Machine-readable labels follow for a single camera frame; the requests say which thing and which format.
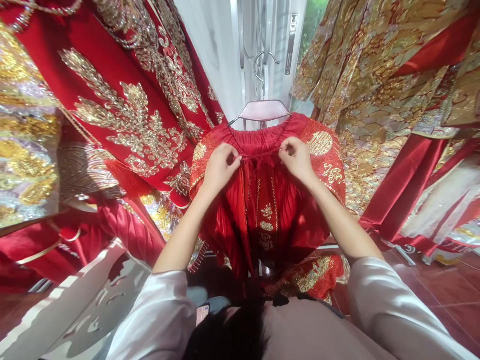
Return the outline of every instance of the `white shirt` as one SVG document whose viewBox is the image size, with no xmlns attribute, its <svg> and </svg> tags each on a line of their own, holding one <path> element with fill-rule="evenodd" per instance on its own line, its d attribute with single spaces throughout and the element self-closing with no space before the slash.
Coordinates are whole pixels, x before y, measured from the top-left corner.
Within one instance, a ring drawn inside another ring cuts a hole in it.
<svg viewBox="0 0 480 360">
<path fill-rule="evenodd" d="M 264 359 L 477 359 L 386 262 L 367 257 L 351 269 L 351 317 L 326 306 L 290 299 L 265 305 Z M 181 359 L 196 326 L 183 271 L 151 275 L 113 339 L 108 360 Z"/>
</svg>

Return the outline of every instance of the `white carved panel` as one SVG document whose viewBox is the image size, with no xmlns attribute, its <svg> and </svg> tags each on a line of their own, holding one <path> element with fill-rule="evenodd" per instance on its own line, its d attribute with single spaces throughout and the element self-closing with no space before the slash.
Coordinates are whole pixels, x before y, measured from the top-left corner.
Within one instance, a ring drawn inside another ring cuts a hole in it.
<svg viewBox="0 0 480 360">
<path fill-rule="evenodd" d="M 150 275 L 131 258 L 116 279 L 108 279 L 125 254 L 115 241 L 98 258 L 70 276 L 34 306 L 0 342 L 0 360 L 91 360 L 108 334 L 130 312 Z"/>
</svg>

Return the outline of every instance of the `red dress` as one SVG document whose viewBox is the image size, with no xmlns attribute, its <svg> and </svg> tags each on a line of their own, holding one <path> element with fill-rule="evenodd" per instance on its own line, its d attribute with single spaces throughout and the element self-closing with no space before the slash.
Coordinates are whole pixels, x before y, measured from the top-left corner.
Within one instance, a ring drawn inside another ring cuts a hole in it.
<svg viewBox="0 0 480 360">
<path fill-rule="evenodd" d="M 298 137 L 310 146 L 312 166 L 320 180 L 345 204 L 345 174 L 337 135 L 301 114 L 259 131 L 216 127 L 196 147 L 190 196 L 202 185 L 207 162 L 221 143 L 243 156 L 234 178 L 206 215 L 200 234 L 223 259 L 230 259 L 238 279 L 257 274 L 258 260 L 284 270 L 298 264 L 330 235 L 317 203 L 278 157 L 280 145 Z"/>
</svg>

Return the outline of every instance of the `black hair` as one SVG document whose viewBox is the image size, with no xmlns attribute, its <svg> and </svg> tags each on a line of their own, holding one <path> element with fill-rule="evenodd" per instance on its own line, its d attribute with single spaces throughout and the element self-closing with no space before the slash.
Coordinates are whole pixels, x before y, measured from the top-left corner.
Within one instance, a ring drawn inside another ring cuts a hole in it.
<svg viewBox="0 0 480 360">
<path fill-rule="evenodd" d="M 246 301 L 227 319 L 224 308 L 209 314 L 193 331 L 184 360 L 261 360 L 268 339 L 264 332 L 264 299 Z"/>
</svg>

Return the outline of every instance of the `clothes hanger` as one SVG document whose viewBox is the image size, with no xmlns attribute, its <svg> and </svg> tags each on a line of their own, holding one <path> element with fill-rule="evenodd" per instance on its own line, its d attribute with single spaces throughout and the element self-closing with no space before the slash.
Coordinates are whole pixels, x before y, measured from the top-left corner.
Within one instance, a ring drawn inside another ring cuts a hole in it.
<svg viewBox="0 0 480 360">
<path fill-rule="evenodd" d="M 245 108 L 242 110 L 240 115 L 230 121 L 227 125 L 227 127 L 232 126 L 238 119 L 244 119 L 244 120 L 251 120 L 259 123 L 266 123 L 272 120 L 280 119 L 285 116 L 290 116 L 291 113 L 290 111 L 286 108 L 283 102 L 280 100 L 265 100 L 265 82 L 262 80 L 262 78 L 259 76 L 257 73 L 257 61 L 262 56 L 265 54 L 265 51 L 260 52 L 255 60 L 253 61 L 253 72 L 255 73 L 255 76 L 260 82 L 262 83 L 262 99 L 260 101 L 250 101 Z M 275 64 L 280 64 L 280 61 L 277 61 L 277 58 L 275 58 L 275 55 L 272 54 L 271 52 L 268 52 L 268 55 L 270 55 L 273 58 L 273 61 L 275 61 Z"/>
</svg>

